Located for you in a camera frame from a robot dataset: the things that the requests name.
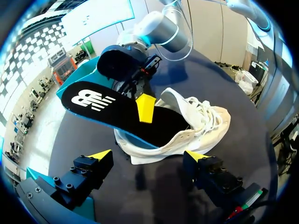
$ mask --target white sneaker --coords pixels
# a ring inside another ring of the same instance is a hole
[[[180,113],[190,125],[190,129],[178,132],[160,148],[152,148],[115,129],[116,142],[131,156],[133,165],[161,161],[170,155],[183,154],[185,150],[205,154],[220,142],[229,128],[230,115],[226,109],[210,106],[208,101],[201,103],[195,97],[184,99],[172,88],[162,92],[161,99],[155,106],[167,107]]]

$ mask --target cable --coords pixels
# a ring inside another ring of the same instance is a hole
[[[260,208],[260,207],[263,207],[263,206],[273,206],[273,205],[275,205],[275,201],[271,201],[271,200],[267,200],[267,201],[263,201],[263,202],[253,204],[250,207],[248,207],[248,208],[242,210],[241,212],[239,212],[238,214],[236,214],[234,217],[226,220],[224,223],[228,224],[231,221],[235,221],[238,217],[245,216],[246,213],[250,213],[253,209],[257,209],[257,208]]]
[[[188,28],[189,28],[189,31],[190,31],[190,33],[191,33],[191,47],[190,47],[189,52],[188,52],[184,57],[182,57],[182,58],[180,58],[180,59],[169,59],[169,58],[167,58],[165,55],[163,55],[163,54],[161,53],[161,51],[158,49],[157,45],[154,44],[155,47],[156,47],[156,49],[157,49],[157,51],[159,52],[159,54],[160,54],[163,58],[165,58],[166,60],[171,61],[171,62],[178,62],[178,61],[184,60],[185,58],[187,58],[187,57],[190,55],[190,53],[191,53],[191,51],[192,51],[192,49],[193,49],[193,32],[192,32],[192,30],[191,30],[191,28],[190,28],[190,26],[189,26],[189,23],[188,23],[188,21],[187,21],[187,18],[186,18],[186,16],[185,16],[185,13],[184,13],[184,11],[183,11],[183,8],[182,8],[182,6],[181,6],[181,2],[180,2],[180,1],[178,2],[178,6],[179,6],[179,8],[180,8],[180,10],[181,10],[181,12],[179,12],[179,13],[184,17],[184,19],[185,19],[185,21],[186,21],[186,23],[187,23],[187,26],[188,26]]]
[[[221,53],[220,53],[220,61],[221,62],[221,59],[222,59],[222,50],[223,50],[223,36],[224,36],[224,33],[223,33],[223,11],[222,11],[222,5],[220,5],[221,7],[221,17],[222,17],[222,44],[221,44]]]
[[[189,0],[187,0],[187,3],[188,3],[188,8],[189,8],[189,15],[190,15],[190,22],[191,22],[191,30],[192,30],[192,33],[193,33],[193,25],[192,25],[192,17],[191,17],[191,11],[190,11]]]

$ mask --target shoe insole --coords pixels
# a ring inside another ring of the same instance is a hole
[[[69,85],[61,102],[76,115],[124,131],[153,147],[166,145],[175,134],[189,126],[181,114],[159,106],[154,108],[152,123],[142,123],[133,99],[85,81]]]

